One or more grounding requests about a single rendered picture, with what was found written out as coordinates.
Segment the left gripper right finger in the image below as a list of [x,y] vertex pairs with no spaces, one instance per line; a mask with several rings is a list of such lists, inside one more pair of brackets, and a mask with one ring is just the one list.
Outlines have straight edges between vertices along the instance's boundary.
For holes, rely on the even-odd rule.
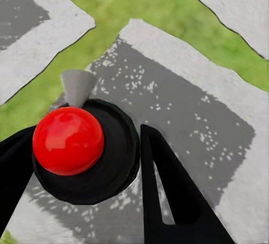
[[[139,138],[145,244],[235,244],[161,133],[142,124]],[[154,162],[175,225],[161,217]]]

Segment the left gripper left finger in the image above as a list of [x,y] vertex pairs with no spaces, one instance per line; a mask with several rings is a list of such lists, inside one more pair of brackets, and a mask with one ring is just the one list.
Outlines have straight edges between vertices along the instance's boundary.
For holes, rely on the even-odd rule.
[[0,237],[34,172],[35,129],[25,128],[0,142]]

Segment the insectifuge atomizer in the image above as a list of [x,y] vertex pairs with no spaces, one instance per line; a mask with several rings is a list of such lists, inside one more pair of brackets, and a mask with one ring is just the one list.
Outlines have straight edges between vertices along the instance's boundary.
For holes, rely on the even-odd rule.
[[68,103],[36,125],[34,173],[59,201],[98,204],[136,180],[140,138],[131,117],[117,105],[88,99],[97,82],[94,74],[70,69],[60,78]]

